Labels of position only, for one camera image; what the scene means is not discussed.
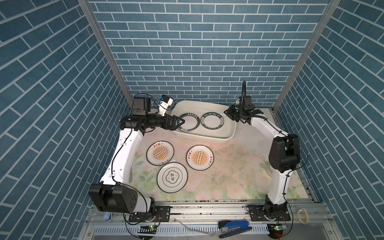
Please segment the large plate green lettered rim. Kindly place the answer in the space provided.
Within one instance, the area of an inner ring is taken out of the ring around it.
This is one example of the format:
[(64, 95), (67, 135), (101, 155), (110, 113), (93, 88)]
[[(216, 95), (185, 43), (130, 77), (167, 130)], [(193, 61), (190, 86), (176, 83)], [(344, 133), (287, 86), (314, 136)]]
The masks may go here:
[(224, 118), (216, 112), (208, 112), (202, 115), (201, 124), (208, 130), (218, 130), (224, 125)]

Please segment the orange sunburst plate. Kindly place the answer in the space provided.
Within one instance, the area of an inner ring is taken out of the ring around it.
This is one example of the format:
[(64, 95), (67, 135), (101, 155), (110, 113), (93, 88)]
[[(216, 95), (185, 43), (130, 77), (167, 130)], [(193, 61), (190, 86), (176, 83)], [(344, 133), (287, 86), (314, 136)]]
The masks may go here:
[(151, 165), (163, 166), (173, 158), (174, 153), (175, 150), (171, 143), (158, 141), (148, 148), (146, 158)]
[(214, 163), (213, 151), (204, 145), (191, 147), (186, 154), (187, 164), (196, 171), (205, 171)]

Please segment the white plate black clover outline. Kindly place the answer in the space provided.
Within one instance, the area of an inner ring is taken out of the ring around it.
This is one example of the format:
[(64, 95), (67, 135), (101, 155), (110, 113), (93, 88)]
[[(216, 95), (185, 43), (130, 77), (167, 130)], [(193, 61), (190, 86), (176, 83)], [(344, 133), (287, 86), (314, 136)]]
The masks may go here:
[(165, 193), (173, 194), (185, 187), (188, 181), (188, 172), (180, 163), (164, 165), (157, 175), (158, 187)]

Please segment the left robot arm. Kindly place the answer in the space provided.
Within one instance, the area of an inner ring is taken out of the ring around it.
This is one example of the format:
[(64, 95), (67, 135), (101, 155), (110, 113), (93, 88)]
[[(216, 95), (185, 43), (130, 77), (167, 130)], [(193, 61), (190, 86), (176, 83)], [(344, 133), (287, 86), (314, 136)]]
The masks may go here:
[(98, 184), (91, 184), (89, 195), (100, 212), (144, 214), (147, 218), (156, 213), (155, 200), (144, 197), (129, 185), (135, 153), (147, 129), (162, 128), (175, 131), (185, 120), (164, 114), (127, 116), (121, 120), (119, 140), (112, 160)]

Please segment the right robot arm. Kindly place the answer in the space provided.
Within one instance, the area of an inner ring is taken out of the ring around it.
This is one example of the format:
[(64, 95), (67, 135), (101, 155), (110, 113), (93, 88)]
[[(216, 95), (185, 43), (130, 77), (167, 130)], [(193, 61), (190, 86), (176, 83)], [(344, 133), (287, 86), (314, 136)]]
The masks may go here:
[(263, 112), (256, 109), (250, 96), (243, 96), (224, 111), (236, 122), (247, 123), (272, 140), (269, 163), (273, 168), (272, 185), (266, 196), (264, 215), (273, 220), (288, 211), (286, 193), (291, 173), (300, 163), (299, 137), (288, 134), (271, 123)]

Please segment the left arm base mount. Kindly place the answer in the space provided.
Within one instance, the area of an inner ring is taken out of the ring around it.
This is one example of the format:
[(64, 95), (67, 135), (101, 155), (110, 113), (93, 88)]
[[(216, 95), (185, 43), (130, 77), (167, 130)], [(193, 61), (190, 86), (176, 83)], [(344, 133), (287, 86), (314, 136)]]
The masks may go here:
[(170, 214), (171, 214), (171, 207), (170, 206), (156, 206), (155, 208), (150, 209), (148, 213), (132, 213), (127, 214), (127, 217), (129, 217), (128, 221), (130, 223), (141, 223), (144, 221), (152, 220), (154, 217), (159, 217), (160, 219), (157, 220), (160, 221), (160, 223), (169, 222), (170, 220)]

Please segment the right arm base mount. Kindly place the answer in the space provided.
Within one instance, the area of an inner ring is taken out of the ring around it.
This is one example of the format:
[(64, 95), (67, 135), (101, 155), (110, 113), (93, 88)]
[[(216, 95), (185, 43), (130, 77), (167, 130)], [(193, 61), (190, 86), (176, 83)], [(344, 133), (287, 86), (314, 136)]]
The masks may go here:
[(246, 210), (250, 215), (251, 221), (290, 221), (291, 214), (288, 210), (287, 204), (282, 205), (247, 205)]

